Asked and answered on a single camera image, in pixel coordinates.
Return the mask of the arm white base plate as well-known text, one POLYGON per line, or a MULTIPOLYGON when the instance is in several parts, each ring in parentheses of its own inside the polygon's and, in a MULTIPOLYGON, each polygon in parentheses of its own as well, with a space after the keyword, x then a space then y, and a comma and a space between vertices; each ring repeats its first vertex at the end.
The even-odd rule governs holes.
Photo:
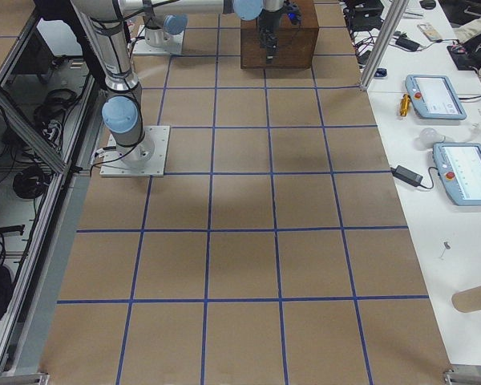
POLYGON ((103 177, 162 177, 168 152, 169 126, 144 126, 144 139, 132 152, 121 146, 105 152, 99 174, 103 177))
POLYGON ((141 24, 132 48, 133 55, 181 55, 184 32, 171 35, 163 29, 150 29, 141 24))

